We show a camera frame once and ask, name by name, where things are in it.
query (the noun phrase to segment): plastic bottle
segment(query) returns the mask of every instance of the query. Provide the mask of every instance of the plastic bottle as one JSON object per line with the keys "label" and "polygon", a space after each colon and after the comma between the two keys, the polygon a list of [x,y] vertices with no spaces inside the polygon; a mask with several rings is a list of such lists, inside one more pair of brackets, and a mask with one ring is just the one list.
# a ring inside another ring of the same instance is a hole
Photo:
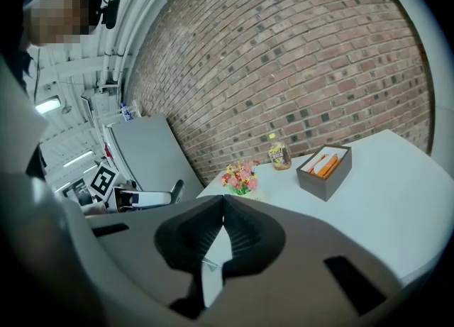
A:
{"label": "plastic bottle", "polygon": [[123,117],[126,121],[133,120],[133,116],[131,115],[129,108],[125,103],[121,103],[121,113],[123,114]]}
{"label": "plastic bottle", "polygon": [[274,133],[269,134],[268,138],[270,139],[268,155],[270,156],[272,165],[278,171],[288,170],[292,165],[289,148]]}

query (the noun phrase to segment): water bottle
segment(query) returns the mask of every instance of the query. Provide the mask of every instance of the water bottle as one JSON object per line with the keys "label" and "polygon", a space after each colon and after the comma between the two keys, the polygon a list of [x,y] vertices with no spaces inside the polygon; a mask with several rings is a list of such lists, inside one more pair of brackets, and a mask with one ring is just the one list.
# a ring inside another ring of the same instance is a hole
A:
{"label": "water bottle", "polygon": [[131,115],[129,108],[125,103],[121,103],[121,113],[123,114],[123,117],[126,121],[133,120],[133,116]]}

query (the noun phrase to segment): fluorescent light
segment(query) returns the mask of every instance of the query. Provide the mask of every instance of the fluorescent light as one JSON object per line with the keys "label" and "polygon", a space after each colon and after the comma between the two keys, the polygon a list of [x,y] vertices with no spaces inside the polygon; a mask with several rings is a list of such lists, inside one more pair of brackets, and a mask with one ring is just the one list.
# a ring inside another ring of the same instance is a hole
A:
{"label": "fluorescent light", "polygon": [[61,191],[61,190],[64,189],[66,186],[69,186],[70,184],[71,184],[71,182],[65,183],[65,184],[62,185],[57,191],[55,191],[55,193]]}
{"label": "fluorescent light", "polygon": [[97,165],[94,165],[93,167],[90,167],[88,170],[85,170],[84,173],[90,172],[93,168],[98,167]]}
{"label": "fluorescent light", "polygon": [[63,165],[63,167],[67,167],[67,166],[71,165],[72,163],[75,163],[78,160],[81,160],[83,157],[91,155],[92,153],[93,153],[93,150],[89,150],[88,152],[84,153],[83,155],[80,155],[79,157],[77,157],[77,158],[75,158],[73,160],[70,160],[66,165]]}
{"label": "fluorescent light", "polygon": [[44,114],[53,109],[60,108],[61,105],[62,104],[60,103],[58,97],[54,97],[41,104],[38,104],[37,106],[35,106],[35,109],[38,111],[38,113]]}

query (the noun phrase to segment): gray box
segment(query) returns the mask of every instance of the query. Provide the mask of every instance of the gray box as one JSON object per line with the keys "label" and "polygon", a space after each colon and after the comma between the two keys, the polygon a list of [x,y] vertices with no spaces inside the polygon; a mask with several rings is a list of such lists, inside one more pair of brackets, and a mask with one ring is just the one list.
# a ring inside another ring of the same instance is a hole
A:
{"label": "gray box", "polygon": [[[303,171],[303,167],[309,163],[314,157],[316,157],[324,147],[331,147],[331,148],[340,148],[346,149],[347,153],[344,154],[342,159],[340,160],[338,166],[334,169],[334,171],[328,176],[328,178],[320,178],[314,174],[310,174],[306,171]],[[352,148],[350,147],[343,147],[340,145],[329,145],[325,144],[320,147],[312,157],[310,157],[306,162],[300,165],[297,168],[297,175],[299,186],[312,193],[314,196],[317,196],[324,201],[328,201],[331,196],[333,196],[334,192],[336,192],[337,188],[341,185],[343,180],[347,177],[347,174],[352,169]]]}

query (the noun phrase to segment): flower bouquet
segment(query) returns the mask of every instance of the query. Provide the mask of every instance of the flower bouquet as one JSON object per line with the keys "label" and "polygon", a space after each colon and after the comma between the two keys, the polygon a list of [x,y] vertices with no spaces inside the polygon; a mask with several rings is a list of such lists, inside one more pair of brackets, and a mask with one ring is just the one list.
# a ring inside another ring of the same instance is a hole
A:
{"label": "flower bouquet", "polygon": [[226,173],[222,176],[223,187],[228,186],[233,194],[244,195],[257,188],[258,180],[253,167],[260,162],[250,160],[233,162],[227,166]]}

